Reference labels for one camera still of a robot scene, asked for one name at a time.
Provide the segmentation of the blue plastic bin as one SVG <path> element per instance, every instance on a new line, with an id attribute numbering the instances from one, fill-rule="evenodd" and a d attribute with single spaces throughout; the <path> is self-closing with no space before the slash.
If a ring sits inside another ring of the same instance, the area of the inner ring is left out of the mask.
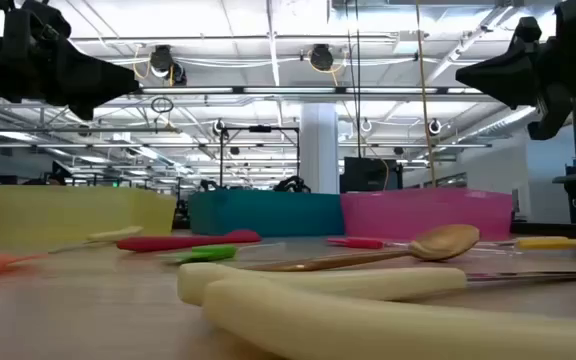
<path id="1" fill-rule="evenodd" d="M 215 190 L 188 199 L 190 229 L 195 234 L 225 235 L 252 230 L 262 237 L 342 235 L 344 219 L 335 194 Z"/>

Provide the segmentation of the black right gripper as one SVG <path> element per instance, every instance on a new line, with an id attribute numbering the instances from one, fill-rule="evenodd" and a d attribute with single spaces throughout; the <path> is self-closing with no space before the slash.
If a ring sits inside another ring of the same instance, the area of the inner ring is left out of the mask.
<path id="1" fill-rule="evenodd" d="M 532 140 L 554 137 L 576 98 L 576 0 L 557 4 L 554 12 L 556 34 L 545 43 L 511 45 L 504 54 L 455 75 L 509 108 L 538 107 L 541 119 L 528 124 Z"/>

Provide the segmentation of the red-handled kitchen tool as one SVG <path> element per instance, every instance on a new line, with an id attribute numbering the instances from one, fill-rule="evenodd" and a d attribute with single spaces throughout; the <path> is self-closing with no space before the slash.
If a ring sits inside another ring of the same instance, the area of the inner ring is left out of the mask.
<path id="1" fill-rule="evenodd" d="M 377 238 L 360 237 L 330 237 L 326 242 L 331 246 L 365 250 L 380 250 L 386 248 L 404 249 L 409 245 L 409 242 L 395 242 Z M 517 250 L 513 243 L 477 243 L 472 248 L 472 251 L 498 254 L 521 254 L 521 251 Z"/>

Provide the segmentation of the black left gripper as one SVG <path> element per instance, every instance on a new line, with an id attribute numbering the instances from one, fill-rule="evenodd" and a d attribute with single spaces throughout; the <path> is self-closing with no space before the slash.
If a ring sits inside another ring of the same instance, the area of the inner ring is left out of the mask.
<path id="1" fill-rule="evenodd" d="M 139 89 L 132 70 L 80 53 L 65 39 L 53 49 L 47 84 L 41 90 L 33 31 L 41 25 L 35 14 L 38 0 L 25 0 L 5 13 L 0 56 L 0 97 L 13 103 L 44 100 L 66 106 L 82 120 L 92 120 L 94 110 L 117 97 Z"/>

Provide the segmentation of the red silicone spatula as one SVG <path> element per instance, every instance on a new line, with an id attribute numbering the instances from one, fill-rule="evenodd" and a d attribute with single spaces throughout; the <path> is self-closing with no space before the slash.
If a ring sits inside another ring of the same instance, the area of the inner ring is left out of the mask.
<path id="1" fill-rule="evenodd" d="M 257 243 L 262 237 L 251 230 L 235 230 L 225 235 L 188 235 L 188 236 L 132 236 L 119 240 L 116 246 L 120 250 L 137 253 L 168 251 L 195 246 Z"/>

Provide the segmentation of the green clear-handled mini spatula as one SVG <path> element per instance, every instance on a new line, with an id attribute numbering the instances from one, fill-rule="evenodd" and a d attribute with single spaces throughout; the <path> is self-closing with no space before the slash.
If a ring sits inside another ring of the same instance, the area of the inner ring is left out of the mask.
<path id="1" fill-rule="evenodd" d="M 193 247 L 189 251 L 158 255 L 158 258 L 171 264 L 194 262 L 218 262 L 224 260 L 262 261 L 273 260 L 286 250 L 283 242 L 249 246 L 206 245 Z"/>

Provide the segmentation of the yellow-handled kitchen tool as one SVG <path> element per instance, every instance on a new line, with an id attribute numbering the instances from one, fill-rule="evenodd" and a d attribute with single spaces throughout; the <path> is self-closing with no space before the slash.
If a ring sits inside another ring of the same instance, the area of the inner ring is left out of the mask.
<path id="1" fill-rule="evenodd" d="M 510 241 L 494 242 L 494 245 L 523 250 L 562 250 L 576 248 L 576 239 L 558 236 L 520 237 Z"/>

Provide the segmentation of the gold metal spoon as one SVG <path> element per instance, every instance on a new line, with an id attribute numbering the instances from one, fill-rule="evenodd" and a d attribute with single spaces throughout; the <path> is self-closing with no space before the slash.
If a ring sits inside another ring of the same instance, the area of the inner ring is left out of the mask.
<path id="1" fill-rule="evenodd" d="M 419 235 L 404 249 L 323 256 L 248 267 L 266 272 L 309 272 L 349 267 L 411 256 L 422 261 L 442 261 L 469 251 L 480 239 L 472 225 L 446 225 Z"/>

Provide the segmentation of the cream-handled table knife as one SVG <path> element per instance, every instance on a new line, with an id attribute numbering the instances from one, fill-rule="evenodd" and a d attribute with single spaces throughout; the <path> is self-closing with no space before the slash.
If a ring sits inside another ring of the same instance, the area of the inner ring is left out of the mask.
<path id="1" fill-rule="evenodd" d="M 279 285 L 368 300 L 404 300 L 450 290 L 472 282 L 576 280 L 571 272 L 505 272 L 467 274 L 456 268 L 392 268 L 368 270 L 264 272 L 217 263 L 190 263 L 179 267 L 177 295 L 200 306 L 206 287 L 223 279 L 263 279 Z"/>
<path id="2" fill-rule="evenodd" d="M 113 230 L 107 232 L 94 233 L 87 236 L 87 239 L 76 245 L 68 245 L 65 247 L 60 247 L 55 250 L 49 251 L 49 254 L 57 254 L 66 251 L 77 250 L 90 246 L 106 246 L 114 245 L 119 240 L 129 238 L 132 236 L 140 235 L 143 232 L 141 226 L 129 226 L 120 230 Z"/>
<path id="3" fill-rule="evenodd" d="M 208 285 L 202 310 L 216 326 L 290 360 L 576 360 L 576 320 L 234 279 Z"/>

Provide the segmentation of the pink plastic bin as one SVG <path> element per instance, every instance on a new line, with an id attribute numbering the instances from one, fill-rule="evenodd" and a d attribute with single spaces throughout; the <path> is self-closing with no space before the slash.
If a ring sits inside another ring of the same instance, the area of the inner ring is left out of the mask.
<path id="1" fill-rule="evenodd" d="M 467 188 L 415 188 L 340 196 L 345 234 L 412 240 L 444 225 L 479 229 L 485 241 L 505 240 L 512 221 L 512 196 Z"/>

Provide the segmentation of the black monitor box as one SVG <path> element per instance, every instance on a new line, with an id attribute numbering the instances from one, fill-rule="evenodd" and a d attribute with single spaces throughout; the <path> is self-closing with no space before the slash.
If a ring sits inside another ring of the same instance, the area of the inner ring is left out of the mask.
<path id="1" fill-rule="evenodd" d="M 340 192 L 376 192 L 403 188 L 403 166 L 396 160 L 345 157 Z"/>

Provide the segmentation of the long ceiling light bar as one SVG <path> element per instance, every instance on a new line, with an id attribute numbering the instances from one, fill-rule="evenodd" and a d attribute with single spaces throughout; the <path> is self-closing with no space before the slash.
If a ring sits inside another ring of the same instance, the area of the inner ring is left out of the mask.
<path id="1" fill-rule="evenodd" d="M 232 87 L 142 87 L 143 94 L 157 95 L 352 95 L 352 94 L 396 94 L 414 95 L 425 91 L 439 95 L 479 95 L 481 91 L 469 87 L 297 87 L 297 86 L 232 86 Z"/>

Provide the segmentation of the white building pillar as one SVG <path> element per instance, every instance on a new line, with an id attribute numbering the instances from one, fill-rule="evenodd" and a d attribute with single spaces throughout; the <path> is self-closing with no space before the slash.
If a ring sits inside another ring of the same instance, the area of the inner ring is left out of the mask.
<path id="1" fill-rule="evenodd" d="M 339 193 L 338 116 L 334 103 L 302 106 L 300 175 L 313 193 Z"/>

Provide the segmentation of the yellow plastic bin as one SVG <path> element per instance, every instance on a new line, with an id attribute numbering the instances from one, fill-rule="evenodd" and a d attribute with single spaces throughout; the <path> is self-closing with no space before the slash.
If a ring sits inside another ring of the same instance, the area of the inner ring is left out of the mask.
<path id="1" fill-rule="evenodd" d="M 0 244 L 57 244 L 139 226 L 172 230 L 176 198 L 128 187 L 0 185 Z"/>

